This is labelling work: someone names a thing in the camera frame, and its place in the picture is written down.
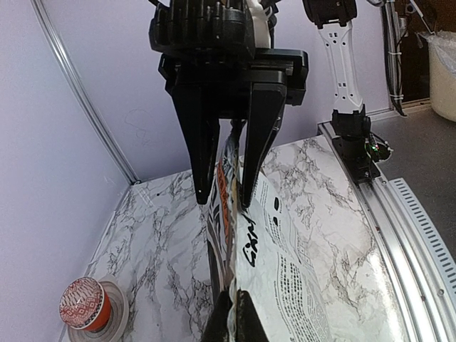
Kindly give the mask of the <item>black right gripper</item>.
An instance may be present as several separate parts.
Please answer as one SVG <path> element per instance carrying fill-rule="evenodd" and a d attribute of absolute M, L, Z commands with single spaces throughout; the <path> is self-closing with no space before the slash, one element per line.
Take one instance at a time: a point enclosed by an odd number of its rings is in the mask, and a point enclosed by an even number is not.
<path fill-rule="evenodd" d="M 249 207 L 284 104 L 306 92 L 306 52 L 274 48 L 276 1 L 154 1 L 152 50 L 190 156 L 197 202 L 207 203 L 219 118 L 247 119 L 242 206 Z"/>

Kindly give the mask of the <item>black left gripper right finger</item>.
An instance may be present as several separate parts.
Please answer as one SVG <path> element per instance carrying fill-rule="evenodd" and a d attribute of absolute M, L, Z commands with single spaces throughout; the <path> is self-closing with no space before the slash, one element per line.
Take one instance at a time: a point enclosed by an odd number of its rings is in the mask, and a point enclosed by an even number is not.
<path fill-rule="evenodd" d="M 235 341 L 269 342 L 248 291 L 237 292 L 235 323 Z"/>

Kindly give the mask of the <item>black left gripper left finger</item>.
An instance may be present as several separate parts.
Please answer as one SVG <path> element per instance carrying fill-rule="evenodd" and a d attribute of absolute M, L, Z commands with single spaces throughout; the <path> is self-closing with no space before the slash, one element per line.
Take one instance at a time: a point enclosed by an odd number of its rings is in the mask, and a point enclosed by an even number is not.
<path fill-rule="evenodd" d="M 229 340 L 227 320 L 231 308 L 232 301 L 229 292 L 221 292 L 207 321 L 201 342 L 227 342 Z"/>

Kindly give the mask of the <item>white brown pet food bag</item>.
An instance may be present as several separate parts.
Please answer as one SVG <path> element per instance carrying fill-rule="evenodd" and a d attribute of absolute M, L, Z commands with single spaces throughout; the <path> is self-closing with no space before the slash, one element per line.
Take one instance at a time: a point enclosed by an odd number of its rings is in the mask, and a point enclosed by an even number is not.
<path fill-rule="evenodd" d="M 207 202 L 207 247 L 214 305 L 229 292 L 228 341 L 235 341 L 238 290 L 248 291 L 269 341 L 330 341 L 316 273 L 273 184 L 259 175 L 241 205 L 243 167 L 237 121 L 225 141 Z"/>

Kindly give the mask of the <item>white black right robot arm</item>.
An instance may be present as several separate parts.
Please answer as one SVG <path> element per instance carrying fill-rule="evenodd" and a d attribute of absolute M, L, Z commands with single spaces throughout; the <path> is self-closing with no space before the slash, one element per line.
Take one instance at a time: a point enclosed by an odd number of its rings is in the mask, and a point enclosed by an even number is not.
<path fill-rule="evenodd" d="M 246 130 L 241 200 L 249 207 L 261 165 L 287 105 L 302 104 L 309 71 L 304 51 L 274 45 L 275 1 L 156 1 L 151 49 L 175 107 L 190 156 L 195 194 L 205 204 L 213 182 L 219 122 Z M 357 180 L 371 176 L 365 143 L 371 122 L 358 91 L 352 48 L 354 1 L 305 1 L 322 38 L 333 80 L 331 124 Z"/>

